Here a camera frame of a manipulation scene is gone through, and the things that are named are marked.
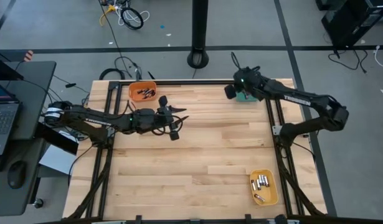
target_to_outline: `wooden tabletop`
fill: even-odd
[[[279,81],[293,87],[291,79]],[[169,105],[186,108],[177,115],[189,118],[177,141],[152,133],[116,134],[104,220],[134,220],[136,215],[142,215],[144,220],[173,220],[233,219],[244,218],[245,214],[273,218],[285,214],[265,103],[228,100],[223,87],[158,86],[158,97],[166,95]],[[107,89],[108,81],[94,81],[88,106],[103,111]],[[124,86],[120,111],[127,99],[128,87]],[[286,122],[303,120],[297,104],[281,103]],[[156,109],[158,101],[135,105]],[[297,137],[295,142],[310,148],[307,139]],[[89,147],[90,142],[81,143],[78,155]],[[291,150],[301,189],[319,210],[326,212],[311,154],[298,146]],[[95,156],[96,150],[92,149],[75,164],[63,217],[69,216],[89,191]],[[257,169],[274,173],[279,198],[276,205],[260,206],[253,201],[248,175]],[[291,188],[290,198],[296,212]],[[98,203],[96,197],[94,215]]]

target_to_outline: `laptop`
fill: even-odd
[[[20,102],[0,85],[0,156],[6,148],[19,108]]]

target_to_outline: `laptop keyboard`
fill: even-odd
[[[15,111],[0,111],[0,134],[7,134],[10,130]]]

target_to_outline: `concrete floor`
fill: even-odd
[[[191,0],[133,2],[135,9],[149,10],[151,18],[141,30],[132,31],[118,26],[117,17],[109,15],[120,47],[190,46]],[[320,22],[324,13],[317,10],[313,0],[280,3],[293,46],[329,45],[323,39]],[[0,0],[0,18],[7,5],[7,0]],[[209,7],[208,46],[285,46],[274,0],[210,0]],[[97,0],[17,0],[0,30],[0,49],[114,48],[109,44],[113,41],[109,27],[98,24],[100,16]],[[383,23],[362,40],[365,44],[359,45],[383,45]],[[241,66],[261,65],[267,77],[294,78],[285,48],[234,52]],[[375,62],[372,51],[368,53],[364,61],[367,74],[330,62],[327,51],[295,51],[295,57],[305,90],[333,95],[351,114],[344,131],[322,131],[318,136],[338,216],[383,219],[383,68]],[[197,71],[196,78],[230,78],[236,71],[230,51],[208,54],[210,62]],[[156,78],[191,78],[194,73],[186,63],[187,51],[123,55],[142,67],[145,78],[147,71]],[[103,70],[114,66],[116,57],[118,53],[35,54],[33,60],[56,61],[55,75],[89,90]],[[383,63],[383,50],[379,60]],[[354,66],[357,59],[347,52],[341,61]],[[76,88],[66,89],[57,79],[51,88],[73,103],[85,97]],[[65,177],[43,180],[38,196],[47,201],[46,206],[38,210],[28,207],[20,217],[0,217],[0,223],[58,220],[67,194],[66,181]]]

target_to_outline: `computer mouse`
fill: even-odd
[[[25,181],[27,163],[25,161],[17,161],[11,164],[7,172],[7,182],[12,189],[22,187]]]

